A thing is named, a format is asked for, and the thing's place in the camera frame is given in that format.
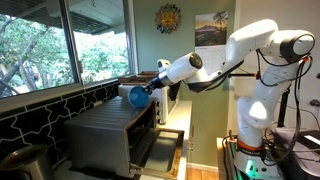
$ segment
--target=blue cup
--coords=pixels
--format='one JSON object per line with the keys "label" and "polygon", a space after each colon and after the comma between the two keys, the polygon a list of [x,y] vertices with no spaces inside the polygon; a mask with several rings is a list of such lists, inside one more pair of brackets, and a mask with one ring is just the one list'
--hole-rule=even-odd
{"label": "blue cup", "polygon": [[128,93],[128,101],[134,107],[144,107],[149,100],[149,94],[142,86],[133,87]]}

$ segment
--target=painting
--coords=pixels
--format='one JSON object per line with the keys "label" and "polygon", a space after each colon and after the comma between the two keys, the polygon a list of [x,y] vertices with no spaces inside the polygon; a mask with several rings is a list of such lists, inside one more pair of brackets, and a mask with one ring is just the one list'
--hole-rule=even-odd
{"label": "painting", "polygon": [[228,12],[196,15],[195,52],[203,61],[208,75],[215,73],[225,61]]}
{"label": "painting", "polygon": [[195,46],[226,44],[228,12],[197,15]]}

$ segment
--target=window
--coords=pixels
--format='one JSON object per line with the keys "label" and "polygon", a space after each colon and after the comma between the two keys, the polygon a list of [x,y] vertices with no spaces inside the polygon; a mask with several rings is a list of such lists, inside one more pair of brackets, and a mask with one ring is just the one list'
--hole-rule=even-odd
{"label": "window", "polygon": [[133,73],[124,2],[0,1],[0,98]]}

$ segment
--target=toaster oven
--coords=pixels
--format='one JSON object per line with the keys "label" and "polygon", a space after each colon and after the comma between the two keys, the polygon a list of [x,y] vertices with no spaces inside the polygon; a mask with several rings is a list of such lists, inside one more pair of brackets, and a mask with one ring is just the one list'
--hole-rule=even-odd
{"label": "toaster oven", "polygon": [[71,169],[97,177],[175,179],[184,131],[159,128],[156,109],[153,99],[136,108],[118,96],[66,121]]}

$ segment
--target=wooden floor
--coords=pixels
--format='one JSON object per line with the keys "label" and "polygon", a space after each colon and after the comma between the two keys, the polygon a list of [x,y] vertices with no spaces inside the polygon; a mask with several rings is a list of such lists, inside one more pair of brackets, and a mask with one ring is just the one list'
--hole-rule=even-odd
{"label": "wooden floor", "polygon": [[187,180],[219,180],[219,173],[188,168]]}

